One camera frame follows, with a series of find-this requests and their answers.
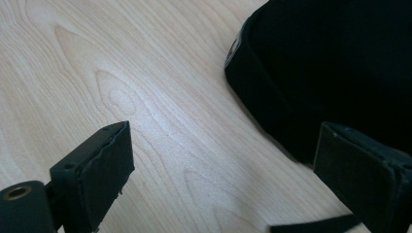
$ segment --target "light wood surface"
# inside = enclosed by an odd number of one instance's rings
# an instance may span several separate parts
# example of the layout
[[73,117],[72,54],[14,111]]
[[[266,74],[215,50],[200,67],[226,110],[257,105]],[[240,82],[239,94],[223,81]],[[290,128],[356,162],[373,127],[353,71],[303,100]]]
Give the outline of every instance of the light wood surface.
[[1,1],[0,189],[47,183],[97,129],[129,120],[136,170],[100,232],[265,232],[349,213],[225,80],[264,2]]

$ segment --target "wood grain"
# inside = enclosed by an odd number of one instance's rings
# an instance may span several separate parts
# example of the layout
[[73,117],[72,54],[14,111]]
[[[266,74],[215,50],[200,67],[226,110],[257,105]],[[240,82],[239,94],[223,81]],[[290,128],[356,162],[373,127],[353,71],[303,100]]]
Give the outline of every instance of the wood grain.
[[265,232],[349,213],[226,83],[264,2],[1,1],[0,188],[47,183],[94,131],[129,120],[136,171],[100,232]]

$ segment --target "black bag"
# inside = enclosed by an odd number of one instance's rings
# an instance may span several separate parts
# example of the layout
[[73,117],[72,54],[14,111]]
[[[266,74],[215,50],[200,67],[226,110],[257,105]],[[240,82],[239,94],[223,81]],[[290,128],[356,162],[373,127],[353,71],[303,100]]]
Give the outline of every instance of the black bag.
[[[314,163],[321,125],[333,122],[324,130],[341,134],[321,135],[326,150],[318,150],[316,163],[335,167],[317,172],[315,164],[315,172],[373,232],[405,232],[412,192],[411,184],[399,183],[412,179],[392,175],[412,169],[411,0],[270,0],[243,25],[225,73],[260,126],[299,162]],[[342,146],[347,142],[350,149]],[[361,156],[349,156],[354,150]],[[345,161],[345,153],[353,162],[352,177],[337,162]],[[361,187],[366,184],[356,178],[381,173],[376,182],[387,183],[369,186],[376,196],[361,190],[351,190],[352,197],[342,194],[341,184]],[[357,198],[376,200],[380,207],[367,209],[367,202],[360,213]],[[399,223],[403,214],[408,216]]]

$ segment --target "black cloth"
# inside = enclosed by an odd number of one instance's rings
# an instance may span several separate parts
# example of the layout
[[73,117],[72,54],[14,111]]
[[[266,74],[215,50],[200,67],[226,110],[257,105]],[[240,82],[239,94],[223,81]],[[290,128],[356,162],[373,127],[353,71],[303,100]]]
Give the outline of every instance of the black cloth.
[[412,154],[411,0],[271,0],[244,24],[225,73],[302,163],[323,121]]

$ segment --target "black strap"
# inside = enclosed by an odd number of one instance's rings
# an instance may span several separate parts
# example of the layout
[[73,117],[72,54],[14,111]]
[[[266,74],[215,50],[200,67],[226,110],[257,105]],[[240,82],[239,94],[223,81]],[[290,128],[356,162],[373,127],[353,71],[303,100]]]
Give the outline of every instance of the black strap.
[[357,226],[354,215],[338,216],[308,223],[271,226],[271,233],[343,233]]

